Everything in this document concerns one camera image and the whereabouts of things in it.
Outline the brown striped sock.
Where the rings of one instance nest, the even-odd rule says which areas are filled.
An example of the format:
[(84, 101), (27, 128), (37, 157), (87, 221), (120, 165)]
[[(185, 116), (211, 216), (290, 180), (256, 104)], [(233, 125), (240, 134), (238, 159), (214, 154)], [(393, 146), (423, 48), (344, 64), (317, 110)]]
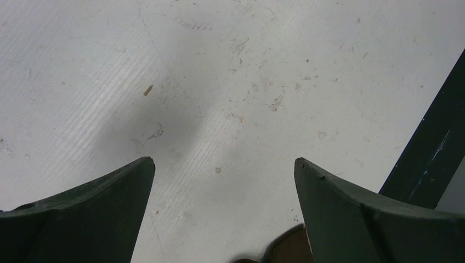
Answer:
[(239, 258), (234, 263), (314, 263), (304, 224), (296, 225), (273, 240), (259, 260)]

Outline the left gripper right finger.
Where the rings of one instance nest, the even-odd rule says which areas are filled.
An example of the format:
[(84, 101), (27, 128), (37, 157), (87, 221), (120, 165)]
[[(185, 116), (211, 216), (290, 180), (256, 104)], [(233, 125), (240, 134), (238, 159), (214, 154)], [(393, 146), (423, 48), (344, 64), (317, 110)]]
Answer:
[(464, 216), (399, 202), (305, 158), (294, 180), (316, 262), (464, 262)]

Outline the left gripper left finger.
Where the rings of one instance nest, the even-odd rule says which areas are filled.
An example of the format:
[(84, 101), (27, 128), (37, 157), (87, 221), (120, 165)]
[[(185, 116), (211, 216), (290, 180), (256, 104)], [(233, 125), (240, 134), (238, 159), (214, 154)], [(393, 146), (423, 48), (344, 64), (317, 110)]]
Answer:
[(1, 262), (130, 262), (155, 164), (139, 158), (48, 198), (1, 212)]

